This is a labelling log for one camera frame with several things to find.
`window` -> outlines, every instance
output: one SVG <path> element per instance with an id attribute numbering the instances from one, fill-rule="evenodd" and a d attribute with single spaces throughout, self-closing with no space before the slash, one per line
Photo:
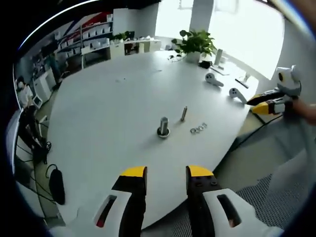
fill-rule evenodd
<path id="1" fill-rule="evenodd" d="M 193 0 L 163 0 L 159 3 L 155 36 L 181 39 L 189 30 Z"/>
<path id="2" fill-rule="evenodd" d="M 209 26 L 214 44 L 271 79 L 283 45 L 283 16 L 258 1 L 235 1 L 235 12 L 215 2 Z"/>

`metal bolt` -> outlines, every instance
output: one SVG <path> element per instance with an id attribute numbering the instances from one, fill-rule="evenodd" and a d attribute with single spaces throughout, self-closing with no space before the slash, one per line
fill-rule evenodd
<path id="1" fill-rule="evenodd" d="M 160 133 L 166 135 L 168 133 L 168 118 L 162 117 L 160 120 Z"/>
<path id="2" fill-rule="evenodd" d="M 182 122 L 184 121 L 184 118 L 187 114 L 187 110 L 188 110 L 188 106 L 184 107 L 180 121 Z"/>

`white cloth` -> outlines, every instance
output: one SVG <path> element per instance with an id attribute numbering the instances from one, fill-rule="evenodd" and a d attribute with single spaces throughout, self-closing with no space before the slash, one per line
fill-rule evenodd
<path id="1" fill-rule="evenodd" d="M 31 88 L 27 85 L 24 87 L 24 89 L 22 89 L 19 94 L 18 94 L 19 100 L 21 101 L 21 104 L 23 107 L 26 107 L 28 104 L 28 101 L 31 99 L 32 102 L 30 103 L 30 105 L 34 105 L 33 102 L 33 93 L 31 91 Z"/>

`oval table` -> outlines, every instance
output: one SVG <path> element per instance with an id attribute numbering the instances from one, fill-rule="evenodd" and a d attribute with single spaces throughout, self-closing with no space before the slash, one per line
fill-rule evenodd
<path id="1" fill-rule="evenodd" d="M 116 58 L 62 82 L 50 117 L 48 163 L 63 173 L 66 203 L 58 208 L 66 224 L 79 207 L 99 205 L 92 200 L 110 190 L 125 169 L 145 165 L 145 228 L 187 198 L 186 165 L 214 170 L 233 143 L 249 106 L 231 99 L 229 89 L 236 87 L 250 99 L 257 79 L 251 77 L 246 89 L 235 81 L 245 74 L 240 69 L 222 76 L 184 60 L 170 62 L 169 55 L 159 51 Z M 224 87 L 208 84 L 208 72 Z M 169 119 L 171 130 L 165 140 L 157 136 L 162 117 Z M 203 123 L 204 131 L 190 132 Z"/>

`white pillar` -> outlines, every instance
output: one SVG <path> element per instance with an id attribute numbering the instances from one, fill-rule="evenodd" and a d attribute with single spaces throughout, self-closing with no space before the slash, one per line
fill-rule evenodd
<path id="1" fill-rule="evenodd" d="M 194 0 L 190 30 L 208 31 L 215 0 Z"/>

